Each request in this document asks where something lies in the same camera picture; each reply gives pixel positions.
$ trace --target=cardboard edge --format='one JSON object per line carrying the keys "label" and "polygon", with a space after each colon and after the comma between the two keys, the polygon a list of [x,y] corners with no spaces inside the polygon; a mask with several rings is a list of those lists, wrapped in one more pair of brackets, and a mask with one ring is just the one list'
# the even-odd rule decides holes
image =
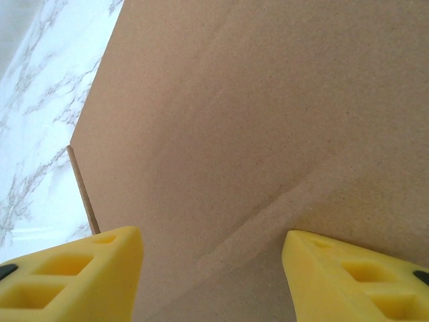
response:
{"label": "cardboard edge", "polygon": [[88,217],[89,227],[91,228],[91,232],[93,235],[100,233],[99,223],[97,223],[97,219],[95,218],[93,206],[89,200],[88,193],[86,192],[85,185],[83,183],[82,175],[80,174],[79,165],[76,161],[76,157],[74,156],[74,151],[71,146],[67,146],[68,157],[70,158],[70,162],[72,164],[74,177],[78,183],[78,188],[80,192],[80,196],[82,197],[83,205],[86,211],[86,216]]}

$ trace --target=white wall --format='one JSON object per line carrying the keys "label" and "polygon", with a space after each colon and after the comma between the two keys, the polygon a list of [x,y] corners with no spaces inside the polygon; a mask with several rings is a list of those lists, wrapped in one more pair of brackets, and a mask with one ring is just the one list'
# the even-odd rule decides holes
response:
{"label": "white wall", "polygon": [[41,4],[42,0],[0,0],[0,80]]}

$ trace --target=marble surface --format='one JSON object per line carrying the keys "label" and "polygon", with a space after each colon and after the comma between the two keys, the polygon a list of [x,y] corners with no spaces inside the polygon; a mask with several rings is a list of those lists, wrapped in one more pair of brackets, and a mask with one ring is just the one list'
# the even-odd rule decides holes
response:
{"label": "marble surface", "polygon": [[0,262],[90,235],[66,146],[122,2],[45,0],[1,79]]}
{"label": "marble surface", "polygon": [[0,0],[0,78],[41,4],[42,0]]}

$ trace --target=cardboard panel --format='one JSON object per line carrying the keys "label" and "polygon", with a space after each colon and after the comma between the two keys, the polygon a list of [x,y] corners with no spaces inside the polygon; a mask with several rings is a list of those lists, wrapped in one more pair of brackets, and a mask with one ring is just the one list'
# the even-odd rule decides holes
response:
{"label": "cardboard panel", "polygon": [[71,146],[136,321],[293,321],[292,228],[429,265],[426,9],[125,1]]}

